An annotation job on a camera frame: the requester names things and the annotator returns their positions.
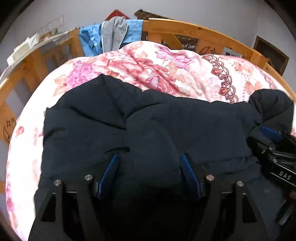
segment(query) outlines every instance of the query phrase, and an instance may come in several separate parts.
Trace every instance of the bed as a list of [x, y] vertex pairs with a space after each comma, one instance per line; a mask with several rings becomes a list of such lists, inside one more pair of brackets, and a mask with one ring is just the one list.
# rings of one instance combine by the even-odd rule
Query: bed
[[[106, 74], [143, 91], [156, 89], [173, 96], [209, 102], [248, 101], [255, 90], [262, 88], [282, 90], [296, 101], [292, 88], [263, 55], [224, 34], [165, 19], [145, 21], [143, 31], [148, 32], [149, 41], [130, 43], [118, 51], [95, 57], [83, 57], [77, 42], [78, 30], [70, 31], [69, 39], [44, 54], [33, 52], [1, 83], [1, 138], [9, 145], [5, 185], [7, 209], [11, 226], [22, 240], [28, 239], [35, 218], [33, 197], [41, 174], [45, 111], [66, 91]], [[227, 47], [243, 58], [211, 53], [201, 56], [182, 50], [174, 34], [198, 38], [197, 51], [211, 46], [222, 54], [223, 47]], [[161, 45], [163, 40], [170, 48]], [[65, 54], [63, 49], [69, 45], [72, 57], [76, 58], [59, 63], [58, 56]], [[52, 57], [60, 66], [48, 74], [44, 61]], [[17, 121], [5, 99], [22, 77], [33, 94]], [[296, 135], [294, 127], [291, 133]]]

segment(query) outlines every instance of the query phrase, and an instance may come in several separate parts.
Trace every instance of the gray towel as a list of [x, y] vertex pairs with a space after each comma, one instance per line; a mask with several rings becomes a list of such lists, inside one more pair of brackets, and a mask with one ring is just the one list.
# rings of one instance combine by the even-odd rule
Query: gray towel
[[102, 30], [103, 53], [118, 50], [127, 29], [128, 23], [124, 17], [117, 16], [105, 21]]

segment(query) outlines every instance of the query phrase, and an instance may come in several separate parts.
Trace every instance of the wall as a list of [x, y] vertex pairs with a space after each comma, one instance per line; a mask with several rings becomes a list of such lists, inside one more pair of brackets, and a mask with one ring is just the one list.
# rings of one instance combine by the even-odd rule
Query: wall
[[289, 57], [283, 78], [296, 91], [296, 41], [278, 14], [267, 3], [260, 1], [258, 6], [259, 18], [252, 46], [256, 36], [259, 36]]

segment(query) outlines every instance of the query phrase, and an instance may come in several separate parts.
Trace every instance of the pink floral bedding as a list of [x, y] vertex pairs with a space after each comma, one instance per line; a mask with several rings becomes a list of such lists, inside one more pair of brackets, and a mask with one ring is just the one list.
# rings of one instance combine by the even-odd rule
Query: pink floral bedding
[[102, 73], [143, 91], [156, 89], [209, 102], [248, 101], [255, 90], [262, 88], [286, 92], [269, 74], [242, 58], [200, 56], [153, 42], [134, 42], [119, 51], [69, 60], [50, 73], [34, 92], [9, 145], [6, 202], [11, 225], [22, 240], [28, 240], [35, 218], [33, 198], [41, 174], [45, 110], [66, 91]]

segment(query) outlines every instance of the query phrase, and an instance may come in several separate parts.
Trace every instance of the metal bolt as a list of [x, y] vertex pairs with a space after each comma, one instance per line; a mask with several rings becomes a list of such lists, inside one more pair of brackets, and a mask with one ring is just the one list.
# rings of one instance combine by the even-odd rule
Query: metal bolt
[[237, 185], [238, 185], [239, 187], [243, 187], [243, 186], [244, 186], [244, 183], [243, 183], [242, 181], [237, 181]]
[[85, 180], [89, 181], [92, 179], [92, 174], [87, 174], [85, 177], [84, 177]]
[[215, 179], [215, 177], [213, 175], [207, 175], [206, 179], [209, 181], [213, 181]]
[[54, 181], [54, 184], [56, 186], [60, 185], [61, 183], [62, 183], [62, 181], [60, 179]]

